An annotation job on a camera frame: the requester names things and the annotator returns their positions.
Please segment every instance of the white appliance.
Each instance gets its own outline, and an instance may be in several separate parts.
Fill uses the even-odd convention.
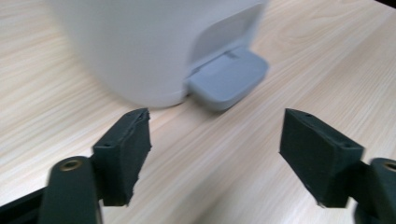
[[[267,63],[248,51],[264,0],[49,0],[81,58],[129,101],[188,93],[215,110],[241,100]]]

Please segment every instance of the metal screw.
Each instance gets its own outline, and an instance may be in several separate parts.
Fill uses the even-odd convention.
[[[72,171],[76,170],[80,165],[82,164],[82,161],[66,161],[61,165],[61,171]]]
[[[396,172],[396,163],[394,163],[394,162],[384,162],[384,166],[388,170]]]

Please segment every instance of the wooden table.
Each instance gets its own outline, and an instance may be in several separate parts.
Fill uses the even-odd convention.
[[[353,223],[323,209],[278,154],[284,109],[316,115],[396,159],[396,11],[370,0],[270,1],[253,50],[267,78],[225,113],[193,99],[152,109],[153,148],[129,207],[105,223]],[[138,108],[81,63],[42,0],[0,3],[0,204]]]

